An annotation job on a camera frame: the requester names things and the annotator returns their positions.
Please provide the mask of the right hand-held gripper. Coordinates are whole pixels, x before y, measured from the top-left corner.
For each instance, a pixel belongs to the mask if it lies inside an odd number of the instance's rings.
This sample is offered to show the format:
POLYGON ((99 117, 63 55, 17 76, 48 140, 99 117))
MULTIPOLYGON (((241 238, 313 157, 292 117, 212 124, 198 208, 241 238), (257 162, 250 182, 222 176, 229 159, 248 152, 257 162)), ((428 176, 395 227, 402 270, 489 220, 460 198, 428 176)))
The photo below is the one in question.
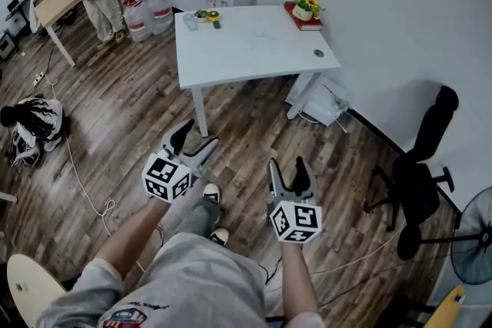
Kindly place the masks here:
POLYGON ((280 242, 305 244, 321 232, 322 208, 315 200, 316 178, 303 157, 296 158, 295 169, 294 193, 288 193, 277 161, 272 158, 268 162, 268 225, 280 242))

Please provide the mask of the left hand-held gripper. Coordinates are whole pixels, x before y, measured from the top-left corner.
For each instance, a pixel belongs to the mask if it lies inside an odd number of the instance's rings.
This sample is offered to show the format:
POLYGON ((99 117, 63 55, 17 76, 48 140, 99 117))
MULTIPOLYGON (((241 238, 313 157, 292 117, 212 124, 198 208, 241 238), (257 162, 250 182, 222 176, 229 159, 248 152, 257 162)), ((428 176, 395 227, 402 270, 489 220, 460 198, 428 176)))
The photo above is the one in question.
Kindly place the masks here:
POLYGON ((162 149, 150 155, 141 172, 144 189, 150 197, 172 204, 184 196, 216 150, 217 137, 201 145, 194 153, 181 152, 193 125, 194 119, 190 119, 167 130, 161 139, 162 149))

